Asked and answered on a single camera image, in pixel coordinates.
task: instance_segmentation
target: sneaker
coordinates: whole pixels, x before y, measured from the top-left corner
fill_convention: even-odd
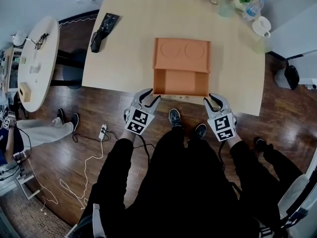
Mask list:
[[[172,128],[182,127],[182,124],[180,121],[180,114],[177,109],[171,109],[169,111],[168,119],[170,121],[170,124],[172,125]]]
[[[73,132],[77,129],[78,123],[79,123],[79,115],[75,113],[70,121],[74,125]]]
[[[203,137],[206,135],[207,132],[207,126],[204,123],[201,123],[198,125],[192,135],[192,138],[195,139],[203,139]]]
[[[254,143],[254,148],[260,153],[263,152],[265,150],[265,148],[267,147],[267,143],[264,141],[264,139],[260,138],[260,137],[255,137],[253,139],[253,143]]]
[[[64,117],[65,117],[65,113],[64,113],[64,110],[62,108],[59,108],[57,110],[57,117],[59,117],[62,121],[62,123],[64,124]]]

